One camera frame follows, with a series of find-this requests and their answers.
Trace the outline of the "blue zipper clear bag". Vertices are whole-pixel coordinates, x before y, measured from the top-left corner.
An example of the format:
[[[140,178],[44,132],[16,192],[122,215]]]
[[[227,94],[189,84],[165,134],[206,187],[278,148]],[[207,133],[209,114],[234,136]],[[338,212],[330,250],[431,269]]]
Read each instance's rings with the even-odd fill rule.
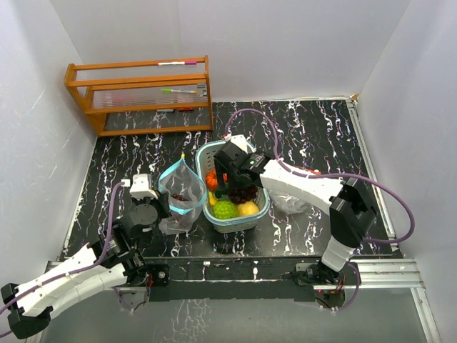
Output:
[[[159,178],[159,191],[168,193],[171,216],[162,219],[160,231],[165,235],[187,233],[200,216],[207,200],[202,178],[186,163],[185,154]]]

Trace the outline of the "green bumpy fruit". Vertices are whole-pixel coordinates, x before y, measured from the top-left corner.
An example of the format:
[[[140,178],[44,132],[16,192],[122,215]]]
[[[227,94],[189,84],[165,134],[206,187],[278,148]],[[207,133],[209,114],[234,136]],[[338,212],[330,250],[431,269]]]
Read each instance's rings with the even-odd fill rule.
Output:
[[[229,200],[216,202],[213,207],[213,216],[220,220],[232,219],[237,217],[236,205]]]

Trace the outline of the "red zipper clear bag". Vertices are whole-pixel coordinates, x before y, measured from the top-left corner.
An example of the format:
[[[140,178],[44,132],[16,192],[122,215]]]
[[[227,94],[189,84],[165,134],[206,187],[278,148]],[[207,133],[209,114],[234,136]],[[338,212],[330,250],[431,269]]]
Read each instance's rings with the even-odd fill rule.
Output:
[[[317,181],[286,171],[273,164],[261,175],[261,183],[274,204],[287,214],[301,213],[307,204],[322,208]]]

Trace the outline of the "dark red grape bunch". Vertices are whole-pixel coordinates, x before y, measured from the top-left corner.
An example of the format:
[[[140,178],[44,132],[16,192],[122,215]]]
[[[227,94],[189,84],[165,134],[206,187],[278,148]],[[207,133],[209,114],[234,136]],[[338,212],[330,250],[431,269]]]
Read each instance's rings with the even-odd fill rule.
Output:
[[[189,202],[189,199],[180,194],[171,194],[170,202]]]

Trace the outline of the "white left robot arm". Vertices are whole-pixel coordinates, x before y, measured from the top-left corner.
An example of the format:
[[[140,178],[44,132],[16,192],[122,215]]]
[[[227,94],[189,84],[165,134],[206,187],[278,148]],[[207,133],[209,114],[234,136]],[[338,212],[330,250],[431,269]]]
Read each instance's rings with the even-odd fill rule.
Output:
[[[3,286],[1,311],[9,313],[10,333],[27,339],[47,328],[69,307],[99,292],[152,281],[154,273],[136,243],[170,215],[168,193],[137,201],[133,209],[112,219],[96,240],[73,257],[30,282]]]

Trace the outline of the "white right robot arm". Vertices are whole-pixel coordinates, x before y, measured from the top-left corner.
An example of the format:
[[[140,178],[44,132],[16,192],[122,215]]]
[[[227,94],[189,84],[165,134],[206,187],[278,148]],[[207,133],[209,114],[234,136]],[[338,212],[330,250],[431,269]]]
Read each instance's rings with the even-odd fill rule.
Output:
[[[299,272],[305,282],[337,282],[378,214],[374,197],[355,177],[304,172],[266,153],[248,153],[233,142],[215,153],[214,165],[219,194],[255,186],[296,197],[328,215],[331,238],[319,261]]]

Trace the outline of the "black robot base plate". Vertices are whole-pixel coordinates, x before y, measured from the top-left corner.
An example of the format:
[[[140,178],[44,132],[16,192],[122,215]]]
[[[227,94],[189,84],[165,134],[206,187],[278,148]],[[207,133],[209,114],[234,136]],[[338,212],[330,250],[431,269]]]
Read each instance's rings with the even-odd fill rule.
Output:
[[[144,290],[151,302],[185,299],[292,299],[313,302],[318,290],[342,291],[361,284],[356,264],[318,272],[317,258],[150,258],[116,286]]]

